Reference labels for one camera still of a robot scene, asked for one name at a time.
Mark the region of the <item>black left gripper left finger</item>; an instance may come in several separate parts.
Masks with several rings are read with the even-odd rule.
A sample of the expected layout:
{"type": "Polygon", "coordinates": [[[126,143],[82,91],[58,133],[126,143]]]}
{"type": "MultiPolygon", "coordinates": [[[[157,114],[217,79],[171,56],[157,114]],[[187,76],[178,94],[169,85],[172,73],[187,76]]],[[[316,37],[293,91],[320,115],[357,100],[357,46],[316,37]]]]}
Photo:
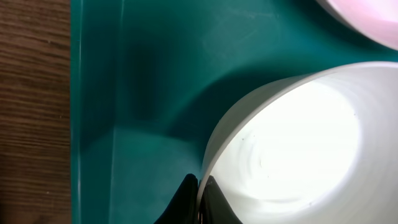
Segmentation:
{"type": "Polygon", "coordinates": [[[187,174],[172,197],[167,208],[155,224],[193,224],[198,192],[198,179],[187,174]]]}

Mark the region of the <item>white bowl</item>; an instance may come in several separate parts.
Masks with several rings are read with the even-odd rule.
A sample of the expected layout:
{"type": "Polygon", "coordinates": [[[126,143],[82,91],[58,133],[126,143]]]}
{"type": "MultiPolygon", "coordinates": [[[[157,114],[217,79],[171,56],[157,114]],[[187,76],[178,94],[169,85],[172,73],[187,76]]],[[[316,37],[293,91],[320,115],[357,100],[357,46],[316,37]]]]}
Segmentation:
{"type": "Polygon", "coordinates": [[[198,204],[209,176],[243,223],[396,223],[397,64],[253,90],[210,136],[198,204]]]}

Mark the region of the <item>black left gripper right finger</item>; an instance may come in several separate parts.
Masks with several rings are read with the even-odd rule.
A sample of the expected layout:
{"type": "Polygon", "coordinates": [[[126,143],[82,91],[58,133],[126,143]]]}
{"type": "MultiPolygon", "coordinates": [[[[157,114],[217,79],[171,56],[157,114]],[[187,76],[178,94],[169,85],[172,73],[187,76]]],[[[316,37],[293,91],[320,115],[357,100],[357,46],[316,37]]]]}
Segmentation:
{"type": "Polygon", "coordinates": [[[201,224],[242,224],[213,176],[205,185],[198,220],[201,224]]]}

